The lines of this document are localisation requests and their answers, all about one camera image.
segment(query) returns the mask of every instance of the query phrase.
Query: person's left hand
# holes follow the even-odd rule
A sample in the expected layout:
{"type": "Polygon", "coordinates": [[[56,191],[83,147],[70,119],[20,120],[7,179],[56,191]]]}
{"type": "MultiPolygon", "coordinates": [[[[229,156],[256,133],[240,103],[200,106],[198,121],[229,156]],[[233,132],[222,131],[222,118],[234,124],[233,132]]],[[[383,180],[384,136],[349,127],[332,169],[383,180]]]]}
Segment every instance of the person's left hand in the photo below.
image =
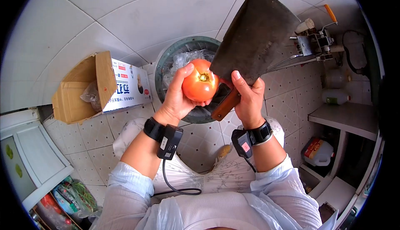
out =
{"type": "Polygon", "coordinates": [[[193,69],[193,64],[189,63],[185,67],[179,68],[175,73],[175,76],[168,87],[163,105],[153,116],[158,123],[163,124],[164,126],[167,124],[177,126],[179,121],[194,107],[204,107],[210,104],[211,99],[205,102],[194,102],[183,94],[183,79],[188,77],[193,72],[193,69]]]}

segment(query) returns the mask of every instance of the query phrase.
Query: wearable device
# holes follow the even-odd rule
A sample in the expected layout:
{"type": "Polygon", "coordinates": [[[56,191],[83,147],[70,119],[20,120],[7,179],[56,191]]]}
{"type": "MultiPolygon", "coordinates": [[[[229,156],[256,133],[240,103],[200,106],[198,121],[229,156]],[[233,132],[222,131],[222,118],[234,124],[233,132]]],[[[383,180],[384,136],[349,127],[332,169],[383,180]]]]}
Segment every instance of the wearable device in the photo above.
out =
{"type": "Polygon", "coordinates": [[[150,117],[144,124],[143,132],[150,138],[161,143],[157,150],[157,157],[166,160],[173,159],[176,148],[182,138],[182,128],[170,124],[164,126],[158,123],[153,117],[150,117]]]}
{"type": "Polygon", "coordinates": [[[270,124],[266,121],[261,127],[232,132],[232,143],[240,157],[250,158],[253,155],[252,146],[261,145],[271,139],[273,132],[270,124]]]}
{"type": "Polygon", "coordinates": [[[174,188],[167,180],[167,176],[165,174],[165,161],[172,160],[173,156],[176,152],[176,148],[179,144],[180,139],[183,135],[183,129],[180,127],[176,127],[170,124],[164,126],[158,123],[153,117],[147,119],[144,124],[143,132],[149,136],[150,138],[156,140],[160,143],[160,147],[157,150],[157,157],[163,159],[162,161],[162,173],[165,180],[165,183],[172,191],[161,192],[154,194],[153,196],[168,194],[172,192],[177,192],[185,195],[198,195],[202,193],[200,188],[183,188],[176,189],[174,188]]]}

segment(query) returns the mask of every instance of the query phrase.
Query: white shirt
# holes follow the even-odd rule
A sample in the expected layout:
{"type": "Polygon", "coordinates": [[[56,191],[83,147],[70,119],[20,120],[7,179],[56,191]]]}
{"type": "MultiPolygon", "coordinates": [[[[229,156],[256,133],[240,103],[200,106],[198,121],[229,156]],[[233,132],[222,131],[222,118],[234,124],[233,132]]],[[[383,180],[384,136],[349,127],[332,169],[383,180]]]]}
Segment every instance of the white shirt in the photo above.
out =
{"type": "Polygon", "coordinates": [[[111,172],[99,229],[194,230],[333,229],[337,212],[322,225],[318,203],[305,194],[290,158],[256,173],[252,193],[180,195],[150,204],[152,180],[126,163],[111,172]]]}

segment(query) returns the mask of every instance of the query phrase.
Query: tiled floor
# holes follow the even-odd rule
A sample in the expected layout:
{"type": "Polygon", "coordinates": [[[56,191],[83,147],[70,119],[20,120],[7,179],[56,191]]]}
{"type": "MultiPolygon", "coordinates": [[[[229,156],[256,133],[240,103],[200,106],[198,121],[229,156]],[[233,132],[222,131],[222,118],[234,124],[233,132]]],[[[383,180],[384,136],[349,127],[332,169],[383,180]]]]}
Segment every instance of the tiled floor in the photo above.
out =
{"type": "MultiPolygon", "coordinates": [[[[155,64],[143,67],[153,81],[155,67],[155,64]]],[[[320,63],[314,62],[262,76],[266,83],[262,115],[274,117],[282,125],[285,132],[284,148],[292,158],[293,165],[297,167],[302,162],[302,147],[311,136],[321,130],[320,125],[307,121],[307,114],[322,104],[322,87],[319,81],[322,69],[320,63]]],[[[143,118],[144,122],[154,114],[154,108],[161,106],[154,85],[151,91],[153,103],[119,113],[100,115],[82,125],[67,125],[54,118],[44,122],[44,127],[56,146],[74,166],[71,176],[87,185],[100,205],[104,200],[108,174],[118,162],[112,146],[114,139],[128,120],[143,118]]],[[[181,121],[184,134],[177,153],[194,171],[207,171],[214,163],[218,149],[230,143],[232,131],[240,124],[234,110],[221,122],[189,124],[181,121]]]]}

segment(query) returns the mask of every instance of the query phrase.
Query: fingernail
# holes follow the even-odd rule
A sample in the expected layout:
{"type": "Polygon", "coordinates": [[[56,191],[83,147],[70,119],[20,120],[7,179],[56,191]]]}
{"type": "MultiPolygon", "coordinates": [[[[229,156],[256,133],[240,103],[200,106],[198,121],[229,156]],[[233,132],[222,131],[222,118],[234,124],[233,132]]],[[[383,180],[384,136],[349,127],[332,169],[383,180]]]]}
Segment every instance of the fingernail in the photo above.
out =
{"type": "Polygon", "coordinates": [[[240,79],[239,71],[237,71],[237,70],[233,71],[233,78],[234,78],[235,80],[240,79]]]}

